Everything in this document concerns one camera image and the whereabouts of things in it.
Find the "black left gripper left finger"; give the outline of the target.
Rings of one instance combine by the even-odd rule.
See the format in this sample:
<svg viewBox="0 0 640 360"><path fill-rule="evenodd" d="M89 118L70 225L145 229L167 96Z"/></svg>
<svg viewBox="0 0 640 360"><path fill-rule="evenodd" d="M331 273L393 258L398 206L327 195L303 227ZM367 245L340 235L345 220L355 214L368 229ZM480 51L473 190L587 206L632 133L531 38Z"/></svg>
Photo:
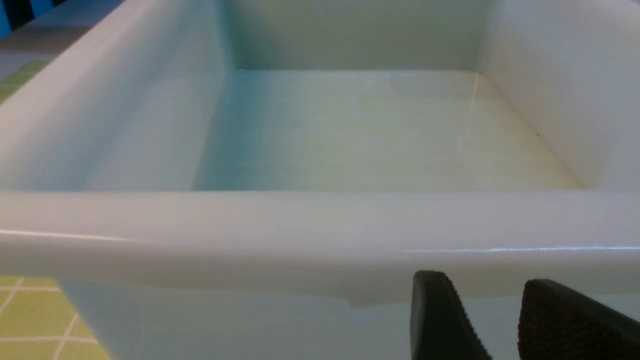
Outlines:
<svg viewBox="0 0 640 360"><path fill-rule="evenodd" d="M420 270L413 276L410 311L413 360L491 360L445 273Z"/></svg>

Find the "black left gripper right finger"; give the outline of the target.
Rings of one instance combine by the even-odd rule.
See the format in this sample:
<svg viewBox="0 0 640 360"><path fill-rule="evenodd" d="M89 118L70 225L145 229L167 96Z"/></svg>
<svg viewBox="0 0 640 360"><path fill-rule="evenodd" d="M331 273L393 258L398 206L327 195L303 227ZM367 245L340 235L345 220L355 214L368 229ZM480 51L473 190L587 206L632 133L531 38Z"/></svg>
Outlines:
<svg viewBox="0 0 640 360"><path fill-rule="evenodd" d="M637 360L637 320L550 279L525 283L518 322L522 360Z"/></svg>

